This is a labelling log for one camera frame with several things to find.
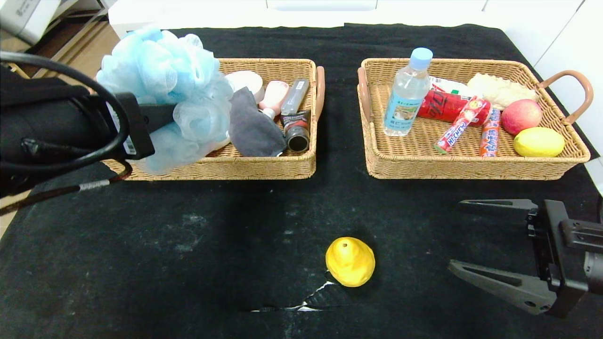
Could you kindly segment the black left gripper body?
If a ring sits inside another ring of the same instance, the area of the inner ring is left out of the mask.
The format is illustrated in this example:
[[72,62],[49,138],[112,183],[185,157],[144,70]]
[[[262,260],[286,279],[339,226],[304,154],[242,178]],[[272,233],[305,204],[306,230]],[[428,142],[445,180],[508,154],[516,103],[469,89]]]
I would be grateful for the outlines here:
[[99,96],[71,99],[60,109],[57,121],[46,121],[48,130],[28,137],[28,156],[36,160],[74,160],[98,152],[127,126],[126,140],[103,152],[100,160],[140,160],[155,153],[150,133],[155,131],[155,106],[140,106],[133,94],[118,93],[125,111],[120,120],[114,108]]

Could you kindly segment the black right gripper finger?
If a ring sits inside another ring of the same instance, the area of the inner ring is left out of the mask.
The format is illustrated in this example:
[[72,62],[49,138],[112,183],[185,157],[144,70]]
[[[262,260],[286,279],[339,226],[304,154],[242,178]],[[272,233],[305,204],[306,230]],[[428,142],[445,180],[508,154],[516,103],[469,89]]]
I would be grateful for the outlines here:
[[533,275],[505,272],[485,266],[450,260],[448,270],[466,283],[500,298],[532,315],[549,311],[556,293]]
[[500,218],[506,222],[533,219],[539,207],[527,198],[463,200],[458,207],[468,214]]

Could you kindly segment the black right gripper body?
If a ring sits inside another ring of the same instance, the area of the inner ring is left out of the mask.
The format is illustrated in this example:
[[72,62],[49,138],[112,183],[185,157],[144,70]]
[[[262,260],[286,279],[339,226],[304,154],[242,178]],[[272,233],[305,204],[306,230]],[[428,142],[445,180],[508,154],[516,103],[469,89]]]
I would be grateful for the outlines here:
[[587,294],[602,294],[602,223],[573,219],[561,201],[544,200],[531,236],[537,276],[555,295],[539,309],[565,318]]

